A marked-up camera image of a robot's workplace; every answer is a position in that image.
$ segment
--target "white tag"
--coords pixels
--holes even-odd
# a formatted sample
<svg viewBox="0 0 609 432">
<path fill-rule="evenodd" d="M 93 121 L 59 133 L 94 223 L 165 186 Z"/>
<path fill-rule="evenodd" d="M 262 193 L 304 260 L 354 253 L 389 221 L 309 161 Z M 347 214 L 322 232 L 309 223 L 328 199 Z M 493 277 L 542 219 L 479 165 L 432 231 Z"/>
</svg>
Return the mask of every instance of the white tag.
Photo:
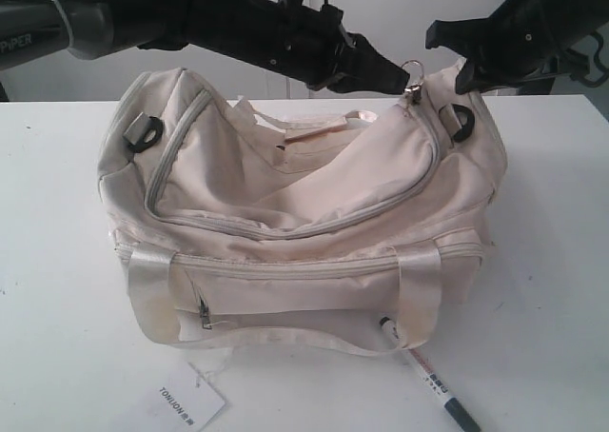
<svg viewBox="0 0 609 432">
<path fill-rule="evenodd" d="M 225 405 L 188 364 L 181 363 L 165 383 L 150 392 L 112 424 L 112 432 L 199 432 Z"/>
</svg>

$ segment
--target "front pocket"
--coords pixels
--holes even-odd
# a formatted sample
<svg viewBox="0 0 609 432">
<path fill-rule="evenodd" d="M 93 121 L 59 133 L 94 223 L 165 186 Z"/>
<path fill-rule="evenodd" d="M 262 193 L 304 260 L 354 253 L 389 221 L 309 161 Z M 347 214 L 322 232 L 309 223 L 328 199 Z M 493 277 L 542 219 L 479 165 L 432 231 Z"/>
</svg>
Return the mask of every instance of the front pocket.
<svg viewBox="0 0 609 432">
<path fill-rule="evenodd" d="M 470 285 L 484 257 L 472 228 L 436 239 L 444 285 Z M 128 260 L 133 247 L 120 245 Z M 261 264 L 177 254 L 171 270 L 172 295 L 178 308 L 207 316 L 273 314 L 315 310 L 391 312 L 397 307 L 399 266 L 387 254 L 368 259 Z"/>
<path fill-rule="evenodd" d="M 290 182 L 264 169 L 210 101 L 205 91 L 195 99 L 152 174 L 146 209 L 164 223 L 253 240 L 333 232 L 417 195 L 442 158 L 423 110 L 395 106 L 326 167 Z"/>
</svg>

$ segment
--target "zippered pocket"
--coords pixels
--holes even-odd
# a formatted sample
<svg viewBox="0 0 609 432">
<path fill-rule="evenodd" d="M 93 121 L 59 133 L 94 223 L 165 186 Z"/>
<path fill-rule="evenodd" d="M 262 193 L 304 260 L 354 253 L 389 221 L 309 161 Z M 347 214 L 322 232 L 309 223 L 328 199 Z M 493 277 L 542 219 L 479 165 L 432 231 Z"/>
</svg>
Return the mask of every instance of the zippered pocket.
<svg viewBox="0 0 609 432">
<path fill-rule="evenodd" d="M 473 282 L 484 258 L 475 229 L 436 239 L 442 257 L 444 286 L 457 300 Z M 121 259 L 134 246 L 119 245 Z M 399 266 L 391 248 L 367 259 L 259 264 L 177 254 L 170 288 L 177 307 L 210 316 L 254 315 L 312 310 L 395 311 Z"/>
<path fill-rule="evenodd" d="M 407 176 L 408 173 L 412 174 L 410 179 L 404 179 L 402 182 L 396 179 L 387 181 L 386 183 L 380 182 L 376 187 L 370 185 L 370 189 L 367 189 L 367 195 L 360 195 L 363 192 L 359 190 L 350 190 L 348 194 L 357 195 L 357 204 L 345 205 L 344 208 L 332 207 L 328 205 L 328 213 L 318 215 L 317 220 L 311 221 L 305 217 L 301 217 L 298 211 L 293 213 L 290 212 L 290 205 L 300 208 L 305 208 L 309 211 L 317 203 L 312 203 L 311 206 L 304 206 L 300 199 L 294 195 L 283 194 L 279 196 L 277 192 L 283 192 L 285 189 L 292 184 L 287 183 L 284 187 L 275 191 L 269 191 L 266 196 L 256 196 L 251 198 L 250 202 L 247 201 L 249 196 L 248 192 L 256 193 L 259 188 L 264 188 L 265 175 L 262 172 L 258 172 L 256 180 L 262 182 L 256 187 L 252 187 L 247 181 L 248 178 L 242 178 L 241 175 L 247 175 L 247 170 L 238 170 L 243 165 L 233 167 L 229 164 L 232 160 L 231 156 L 240 156 L 242 153 L 250 154 L 250 157 L 243 159 L 243 162 L 251 163 L 255 161 L 255 155 L 251 154 L 250 151 L 244 149 L 239 150 L 237 147 L 233 147 L 226 157 L 218 160 L 218 164 L 205 163 L 206 158 L 204 154 L 193 154 L 190 156 L 192 161 L 199 161 L 204 158 L 201 164 L 205 169 L 213 170 L 213 173 L 218 175 L 224 175 L 225 180 L 228 182 L 233 181 L 234 184 L 219 183 L 220 179 L 210 178 L 208 175 L 202 176 L 201 180 L 197 180 L 196 174 L 201 167 L 190 166 L 190 163 L 185 162 L 182 168 L 182 172 L 173 171 L 175 168 L 176 161 L 179 161 L 180 154 L 184 154 L 184 143 L 189 133 L 193 129 L 193 124 L 197 118 L 206 110 L 209 102 L 211 102 L 211 96 L 205 91 L 199 94 L 193 104 L 188 108 L 185 115 L 178 123 L 174 130 L 171 139 L 166 147 L 166 150 L 159 162 L 157 168 L 154 170 L 151 180 L 147 186 L 146 192 L 146 209 L 150 215 L 155 219 L 169 224 L 175 224 L 180 226 L 191 226 L 200 229 L 211 230 L 216 232 L 222 232 L 228 235 L 245 237 L 252 240 L 293 240 L 320 235 L 328 232 L 341 230 L 343 228 L 356 225 L 367 219 L 378 216 L 387 210 L 399 205 L 407 199 L 410 199 L 419 194 L 431 180 L 435 170 L 437 169 L 441 159 L 442 152 L 440 147 L 440 140 L 438 133 L 432 127 L 430 120 L 427 118 L 427 114 L 424 113 L 421 107 L 409 106 L 407 108 L 394 107 L 394 110 L 404 110 L 405 113 L 401 115 L 404 119 L 410 120 L 411 124 L 401 122 L 398 127 L 388 128 L 402 128 L 407 126 L 411 131 L 417 132 L 416 140 L 413 143 L 417 145 L 422 158 L 425 158 L 425 164 L 417 164 L 416 173 L 412 170 L 394 170 L 394 173 L 400 172 L 402 176 Z M 222 114 L 217 112 L 218 110 L 214 107 L 210 107 L 210 110 L 214 111 L 215 114 L 209 115 L 211 121 L 208 123 L 226 123 L 226 120 L 222 117 Z M 383 126 L 371 126 L 368 129 L 381 129 Z M 196 126 L 195 129 L 205 132 L 206 129 L 210 130 L 211 127 L 205 124 Z M 218 129 L 218 133 L 214 134 L 217 136 L 225 136 L 225 144 L 234 144 L 239 142 L 239 136 L 231 133 L 230 126 L 225 126 L 224 130 Z M 206 137 L 207 134 L 199 132 L 198 135 L 201 137 L 197 138 L 193 143 L 198 144 L 199 147 L 208 140 L 210 143 L 217 141 L 213 136 Z M 386 158 L 380 158 L 377 161 L 384 161 Z M 358 160 L 352 159 L 349 164 L 351 167 L 358 166 Z M 174 183 L 171 184 L 171 191 L 167 192 L 168 179 L 170 175 L 173 177 Z M 334 180 L 339 183 L 341 180 L 340 174 L 334 172 Z M 281 181 L 284 179 L 284 175 L 278 175 L 277 180 L 269 178 L 267 181 L 273 183 L 274 181 Z M 299 175 L 297 179 L 310 179 L 310 176 L 306 174 Z M 242 188 L 248 188 L 248 191 L 238 191 Z M 316 190 L 322 196 L 321 201 L 325 201 L 327 193 L 324 194 L 323 190 Z M 301 195 L 310 196 L 310 193 L 302 193 Z M 339 196 L 341 198 L 349 198 L 350 195 L 340 195 L 335 193 L 334 197 L 337 199 L 337 206 L 341 204 Z M 286 208 L 282 208 L 281 205 L 285 204 L 286 201 L 290 201 L 286 205 Z"/>
</svg>

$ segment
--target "hang tag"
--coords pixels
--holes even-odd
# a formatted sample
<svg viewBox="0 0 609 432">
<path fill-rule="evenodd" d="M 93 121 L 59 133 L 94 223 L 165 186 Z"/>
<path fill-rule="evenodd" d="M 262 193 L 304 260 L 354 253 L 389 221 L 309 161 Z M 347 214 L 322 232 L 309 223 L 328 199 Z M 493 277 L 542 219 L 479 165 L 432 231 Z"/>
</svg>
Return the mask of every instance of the hang tag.
<svg viewBox="0 0 609 432">
<path fill-rule="evenodd" d="M 112 422 L 112 432 L 199 432 L 225 401 L 187 363 Z"/>
</svg>

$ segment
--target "white bag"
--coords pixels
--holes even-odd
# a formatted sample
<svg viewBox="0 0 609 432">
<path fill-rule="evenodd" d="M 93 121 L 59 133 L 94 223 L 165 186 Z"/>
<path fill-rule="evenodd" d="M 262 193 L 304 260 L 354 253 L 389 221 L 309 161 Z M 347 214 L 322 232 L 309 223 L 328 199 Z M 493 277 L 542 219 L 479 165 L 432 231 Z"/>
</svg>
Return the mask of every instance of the white bag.
<svg viewBox="0 0 609 432">
<path fill-rule="evenodd" d="M 457 73 L 425 78 L 376 121 L 301 123 L 232 108 L 184 69 L 142 75 L 103 145 L 99 186 L 144 333 L 193 345 L 180 338 L 189 312 L 207 329 L 196 347 L 367 355 L 379 348 L 358 323 L 385 313 L 400 347 L 424 343 L 442 298 L 463 301 L 480 268 L 507 164 L 482 98 L 455 94 Z"/>
</svg>

